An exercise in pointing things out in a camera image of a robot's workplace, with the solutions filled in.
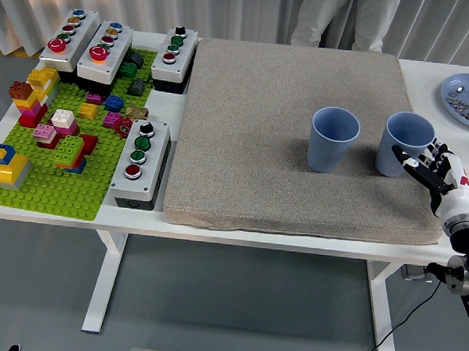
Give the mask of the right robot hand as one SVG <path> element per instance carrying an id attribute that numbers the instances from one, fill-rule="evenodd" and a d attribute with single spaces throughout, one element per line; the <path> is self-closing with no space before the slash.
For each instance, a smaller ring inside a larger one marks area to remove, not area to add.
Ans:
<path id="1" fill-rule="evenodd" d="M 469 228 L 469 179 L 448 145 L 434 139 L 417 159 L 398 145 L 391 150 L 407 173 L 427 188 L 432 213 L 441 221 L 442 230 L 450 236 Z"/>

